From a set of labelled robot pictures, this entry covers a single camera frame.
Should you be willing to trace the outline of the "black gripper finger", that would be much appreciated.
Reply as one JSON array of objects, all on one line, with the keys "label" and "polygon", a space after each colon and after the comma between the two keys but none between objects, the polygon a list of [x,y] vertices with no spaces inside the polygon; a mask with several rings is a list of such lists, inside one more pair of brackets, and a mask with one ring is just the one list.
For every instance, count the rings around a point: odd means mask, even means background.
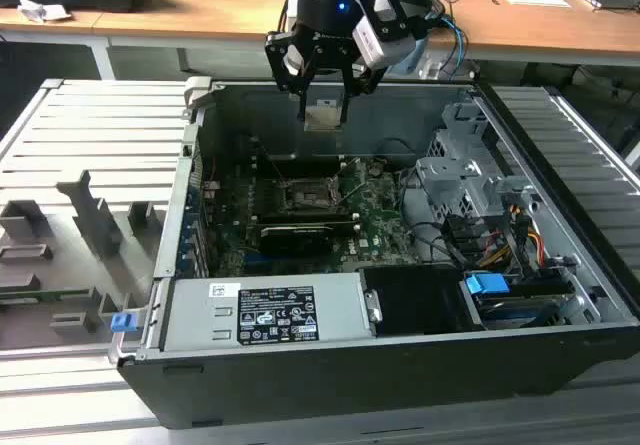
[{"label": "black gripper finger", "polygon": [[372,94],[386,73],[386,68],[371,70],[368,67],[355,76],[351,64],[343,64],[340,67],[343,81],[343,98],[340,108],[340,123],[344,124],[348,119],[348,110],[352,98],[362,94]]},{"label": "black gripper finger", "polygon": [[264,50],[278,89],[298,97],[297,119],[303,122],[312,79],[311,55],[304,55],[308,52],[304,34],[298,31],[269,32]]}]

